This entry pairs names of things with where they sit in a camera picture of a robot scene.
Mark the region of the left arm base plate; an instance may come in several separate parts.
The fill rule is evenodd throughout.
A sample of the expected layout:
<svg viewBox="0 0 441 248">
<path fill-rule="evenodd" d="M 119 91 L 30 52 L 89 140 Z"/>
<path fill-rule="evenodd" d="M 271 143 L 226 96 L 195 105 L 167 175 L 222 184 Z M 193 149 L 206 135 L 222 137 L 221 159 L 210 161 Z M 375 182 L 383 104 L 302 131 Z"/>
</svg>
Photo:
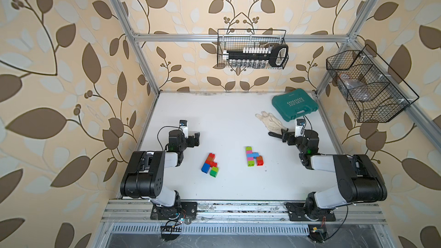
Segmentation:
<svg viewBox="0 0 441 248">
<path fill-rule="evenodd" d="M 194 220 L 198 212 L 197 202 L 181 202 L 178 206 L 160 207 L 153 205 L 151 220 Z"/>
</svg>

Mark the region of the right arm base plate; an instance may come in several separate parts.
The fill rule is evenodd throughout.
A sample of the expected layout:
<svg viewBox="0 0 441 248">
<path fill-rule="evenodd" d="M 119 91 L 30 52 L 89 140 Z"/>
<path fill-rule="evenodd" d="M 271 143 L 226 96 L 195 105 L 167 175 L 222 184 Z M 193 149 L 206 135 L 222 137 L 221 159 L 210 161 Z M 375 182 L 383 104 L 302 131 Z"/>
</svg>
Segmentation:
<svg viewBox="0 0 441 248">
<path fill-rule="evenodd" d="M 305 203 L 287 202 L 289 220 L 292 222 L 335 222 L 336 217 L 331 209 L 320 209 Z"/>
</svg>

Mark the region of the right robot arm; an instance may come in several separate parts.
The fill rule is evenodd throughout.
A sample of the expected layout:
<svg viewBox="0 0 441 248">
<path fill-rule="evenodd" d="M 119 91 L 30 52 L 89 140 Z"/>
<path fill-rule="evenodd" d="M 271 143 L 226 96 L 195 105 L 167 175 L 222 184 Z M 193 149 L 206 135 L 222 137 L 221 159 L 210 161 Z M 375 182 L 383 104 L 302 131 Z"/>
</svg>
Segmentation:
<svg viewBox="0 0 441 248">
<path fill-rule="evenodd" d="M 374 203 L 387 198 L 384 180 L 367 155 L 321 154 L 319 136 L 314 130 L 305 130 L 303 135 L 286 130 L 268 135 L 297 147 L 300 162 L 306 169 L 335 174 L 336 186 L 308 194 L 301 207 L 308 218 L 318 219 L 340 206 Z"/>
</svg>

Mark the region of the dark blue lego brick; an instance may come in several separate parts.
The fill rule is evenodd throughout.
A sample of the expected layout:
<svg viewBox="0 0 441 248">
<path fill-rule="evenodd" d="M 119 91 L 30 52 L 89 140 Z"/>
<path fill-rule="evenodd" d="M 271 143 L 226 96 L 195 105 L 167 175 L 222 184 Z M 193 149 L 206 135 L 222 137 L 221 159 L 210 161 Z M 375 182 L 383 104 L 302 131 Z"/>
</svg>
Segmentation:
<svg viewBox="0 0 441 248">
<path fill-rule="evenodd" d="M 203 173 L 208 174 L 209 171 L 210 171 L 210 168 L 211 168 L 211 166 L 210 166 L 208 163 L 204 163 L 203 166 L 202 166 L 202 168 L 201 168 L 201 171 L 202 171 Z"/>
</svg>

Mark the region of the light blue long lego brick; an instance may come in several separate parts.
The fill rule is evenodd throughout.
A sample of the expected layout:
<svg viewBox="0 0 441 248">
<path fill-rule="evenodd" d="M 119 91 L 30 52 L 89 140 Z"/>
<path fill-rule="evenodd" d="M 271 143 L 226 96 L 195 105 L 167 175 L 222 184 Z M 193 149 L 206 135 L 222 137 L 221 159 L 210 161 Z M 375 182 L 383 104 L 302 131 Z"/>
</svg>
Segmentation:
<svg viewBox="0 0 441 248">
<path fill-rule="evenodd" d="M 247 156 L 247 158 L 257 158 L 257 157 L 259 157 L 260 155 L 259 155 L 258 153 L 249 153 L 249 154 L 247 154 L 246 156 Z"/>
</svg>

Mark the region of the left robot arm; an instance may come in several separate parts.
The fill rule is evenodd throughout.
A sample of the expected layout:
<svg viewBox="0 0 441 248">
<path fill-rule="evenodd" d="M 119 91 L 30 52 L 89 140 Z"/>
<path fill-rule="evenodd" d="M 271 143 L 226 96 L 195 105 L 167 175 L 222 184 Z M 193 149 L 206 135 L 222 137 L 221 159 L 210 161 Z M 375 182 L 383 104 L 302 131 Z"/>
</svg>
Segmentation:
<svg viewBox="0 0 441 248">
<path fill-rule="evenodd" d="M 200 144 L 200 133 L 186 136 L 175 129 L 169 132 L 165 150 L 135 151 L 123 175 L 120 193 L 128 199 L 148 199 L 164 208 L 180 207 L 178 191 L 164 186 L 164 171 L 181 165 L 184 151 Z"/>
</svg>

